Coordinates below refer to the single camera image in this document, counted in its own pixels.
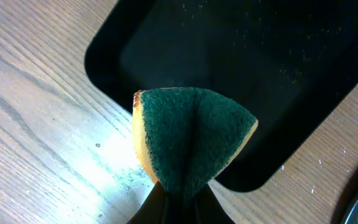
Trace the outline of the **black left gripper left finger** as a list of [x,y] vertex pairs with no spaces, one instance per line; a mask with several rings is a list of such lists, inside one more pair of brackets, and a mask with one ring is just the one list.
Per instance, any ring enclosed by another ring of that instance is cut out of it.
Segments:
[[157,182],[142,206],[127,224],[162,224],[165,220],[166,193],[160,182]]

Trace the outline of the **green and yellow sponge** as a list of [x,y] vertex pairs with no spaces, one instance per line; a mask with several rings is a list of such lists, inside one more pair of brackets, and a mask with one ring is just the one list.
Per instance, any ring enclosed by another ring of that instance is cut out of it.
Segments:
[[195,87],[134,94],[135,153],[153,182],[190,200],[241,152],[259,124],[234,100]]

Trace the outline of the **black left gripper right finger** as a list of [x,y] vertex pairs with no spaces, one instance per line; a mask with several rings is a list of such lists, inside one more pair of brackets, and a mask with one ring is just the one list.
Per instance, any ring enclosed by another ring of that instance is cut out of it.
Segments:
[[196,194],[194,208],[196,224],[234,224],[208,184]]

